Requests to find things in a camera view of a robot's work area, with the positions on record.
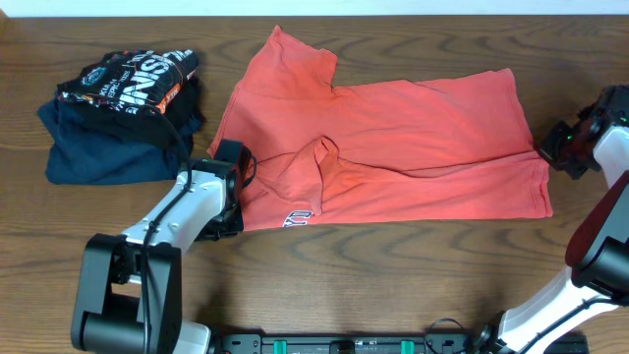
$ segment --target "dark blue cloth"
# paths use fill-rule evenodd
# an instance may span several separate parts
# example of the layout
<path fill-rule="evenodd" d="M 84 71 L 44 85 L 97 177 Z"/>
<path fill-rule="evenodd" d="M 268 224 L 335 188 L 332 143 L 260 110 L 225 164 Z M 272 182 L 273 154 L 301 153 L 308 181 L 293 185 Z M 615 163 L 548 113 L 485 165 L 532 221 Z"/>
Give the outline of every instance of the dark blue cloth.
<path fill-rule="evenodd" d="M 174 179 L 179 172 L 177 146 L 164 150 L 147 143 L 124 141 L 78 124 L 79 113 L 54 99 L 37 115 L 55 143 L 46 177 L 56 184 L 116 185 Z M 190 153 L 193 133 L 201 121 L 193 114 L 179 134 Z"/>

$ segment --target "wooden table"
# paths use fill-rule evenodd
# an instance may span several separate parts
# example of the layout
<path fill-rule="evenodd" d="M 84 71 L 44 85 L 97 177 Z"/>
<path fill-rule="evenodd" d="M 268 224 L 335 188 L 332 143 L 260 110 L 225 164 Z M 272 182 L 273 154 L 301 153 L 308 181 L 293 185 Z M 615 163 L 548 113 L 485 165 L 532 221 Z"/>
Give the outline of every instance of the wooden table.
<path fill-rule="evenodd" d="M 212 139 L 229 95 L 273 25 L 339 56 L 336 85 L 457 78 L 511 68 L 536 139 L 606 85 L 629 80 L 623 17 L 180 18 L 9 20 L 0 34 L 0 351 L 73 352 L 83 248 L 144 216 L 172 182 L 55 186 L 35 111 L 105 52 L 202 53 Z M 223 330 L 412 332 L 455 318 L 480 327 L 563 267 L 573 231 L 606 190 L 601 174 L 551 172 L 553 218 L 308 226 L 193 247 L 186 318 Z M 629 351 L 622 310 L 583 326 L 595 353 Z"/>

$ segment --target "red t-shirt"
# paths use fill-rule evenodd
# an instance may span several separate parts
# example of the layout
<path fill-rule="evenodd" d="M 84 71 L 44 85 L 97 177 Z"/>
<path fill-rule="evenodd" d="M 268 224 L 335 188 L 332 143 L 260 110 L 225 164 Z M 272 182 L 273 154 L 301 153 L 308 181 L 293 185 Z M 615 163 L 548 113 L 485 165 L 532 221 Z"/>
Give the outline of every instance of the red t-shirt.
<path fill-rule="evenodd" d="M 208 151 L 257 158 L 246 230 L 552 215 L 510 70 L 333 87 L 336 63 L 276 27 L 236 85 Z"/>

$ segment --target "white logo on shirt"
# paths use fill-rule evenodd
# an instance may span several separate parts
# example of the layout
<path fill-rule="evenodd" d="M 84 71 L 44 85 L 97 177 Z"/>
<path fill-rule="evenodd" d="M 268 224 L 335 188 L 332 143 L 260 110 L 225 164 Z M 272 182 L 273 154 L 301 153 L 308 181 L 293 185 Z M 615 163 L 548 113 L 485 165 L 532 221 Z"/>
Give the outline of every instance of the white logo on shirt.
<path fill-rule="evenodd" d="M 308 224 L 308 219 L 313 216 L 313 212 L 309 210 L 295 210 L 288 214 L 286 220 L 284 220 L 283 227 L 291 226 L 303 226 Z"/>

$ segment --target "white wall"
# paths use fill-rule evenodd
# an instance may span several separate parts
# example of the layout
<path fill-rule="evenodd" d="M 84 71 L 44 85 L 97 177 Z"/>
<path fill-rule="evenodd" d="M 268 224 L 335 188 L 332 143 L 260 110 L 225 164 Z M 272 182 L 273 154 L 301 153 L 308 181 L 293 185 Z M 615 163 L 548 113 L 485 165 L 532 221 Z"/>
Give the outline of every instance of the white wall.
<path fill-rule="evenodd" d="M 629 14 L 629 0 L 0 0 L 9 17 Z"/>

